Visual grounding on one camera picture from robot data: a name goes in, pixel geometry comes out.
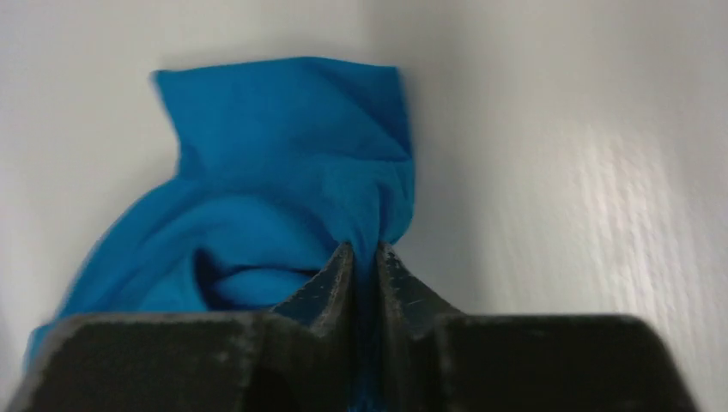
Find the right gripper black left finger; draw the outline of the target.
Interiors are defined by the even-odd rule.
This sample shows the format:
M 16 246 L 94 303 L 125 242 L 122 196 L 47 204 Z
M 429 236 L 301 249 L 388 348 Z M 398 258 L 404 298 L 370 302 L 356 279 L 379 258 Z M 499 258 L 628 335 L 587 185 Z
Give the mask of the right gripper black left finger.
M 344 411 L 355 257 L 246 312 L 96 313 L 46 336 L 11 411 Z

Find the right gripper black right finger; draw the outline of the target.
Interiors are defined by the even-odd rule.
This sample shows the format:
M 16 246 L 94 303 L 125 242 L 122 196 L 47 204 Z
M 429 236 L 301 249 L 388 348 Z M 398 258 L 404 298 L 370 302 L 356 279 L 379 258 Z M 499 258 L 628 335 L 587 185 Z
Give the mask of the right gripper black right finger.
M 470 315 L 376 252 L 390 411 L 695 411 L 663 340 L 618 314 Z

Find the bright blue t-shirt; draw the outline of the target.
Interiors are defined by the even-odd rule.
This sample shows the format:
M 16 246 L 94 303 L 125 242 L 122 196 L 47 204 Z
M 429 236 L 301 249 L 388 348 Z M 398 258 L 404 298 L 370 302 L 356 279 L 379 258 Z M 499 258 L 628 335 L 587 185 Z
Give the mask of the bright blue t-shirt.
M 175 175 L 88 256 L 55 314 L 263 309 L 343 242 L 355 253 L 352 410 L 381 411 L 374 255 L 415 208 L 403 84 L 391 66 L 284 58 L 154 74 Z

